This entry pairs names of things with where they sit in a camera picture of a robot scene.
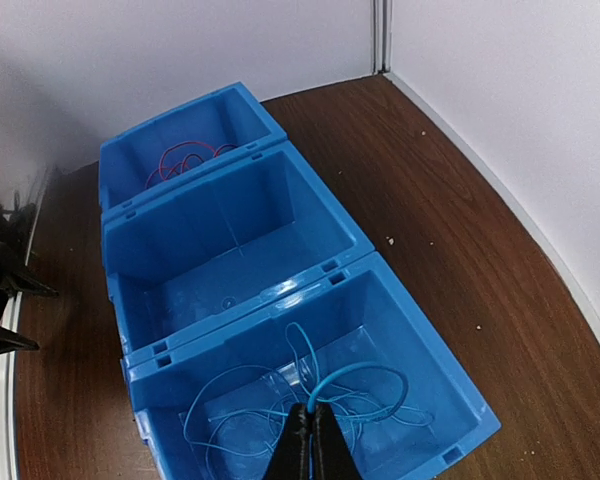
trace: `plastic bin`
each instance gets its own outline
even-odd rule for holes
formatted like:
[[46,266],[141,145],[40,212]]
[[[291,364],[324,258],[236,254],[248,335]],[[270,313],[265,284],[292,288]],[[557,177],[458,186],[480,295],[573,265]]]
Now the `plastic bin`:
[[[101,147],[102,222],[286,138],[284,130],[241,83],[148,120]],[[202,164],[192,158],[187,165],[195,168],[147,188],[147,180],[157,169],[162,154],[186,141],[204,142],[214,148],[228,144],[237,148],[226,148],[217,158]],[[201,154],[205,160],[211,155],[203,147],[186,146],[172,152],[165,165],[173,166],[189,153]]]
[[128,366],[373,250],[289,142],[127,212],[104,226],[103,237]]
[[[405,426],[391,419],[366,425],[353,453],[366,480],[431,478],[500,428],[490,407],[409,293],[382,257],[373,253],[128,371],[140,434],[164,478],[262,478],[270,454],[245,458],[213,450],[209,473],[206,448],[185,441],[183,421],[200,389],[236,366],[259,365],[276,372],[237,370],[212,384],[192,417],[190,435],[194,441],[209,440],[213,417],[237,409],[269,407],[286,393],[282,378],[297,384],[298,370],[285,342],[285,327],[291,322],[307,332],[317,350],[323,378],[344,365],[378,361],[408,377],[405,405],[433,416],[427,427]],[[295,346],[301,358],[299,365],[309,365],[308,349],[301,342]],[[341,384],[365,388],[385,404],[397,398],[400,390],[395,377],[386,372],[351,373]],[[346,424],[341,426],[345,438],[350,439]],[[226,448],[257,452],[274,437],[263,419],[242,416],[222,429],[216,439]]]

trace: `brown floor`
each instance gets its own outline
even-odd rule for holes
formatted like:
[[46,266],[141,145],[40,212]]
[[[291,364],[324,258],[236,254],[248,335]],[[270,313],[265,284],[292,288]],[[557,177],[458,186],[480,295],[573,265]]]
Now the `brown floor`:
[[[600,479],[600,347],[551,264],[469,162],[381,77],[266,107],[503,424],[439,478]],[[22,332],[42,347],[18,356],[23,480],[158,478],[120,373],[96,185],[95,165],[58,178],[42,207],[32,268],[62,296],[29,298],[22,311]]]

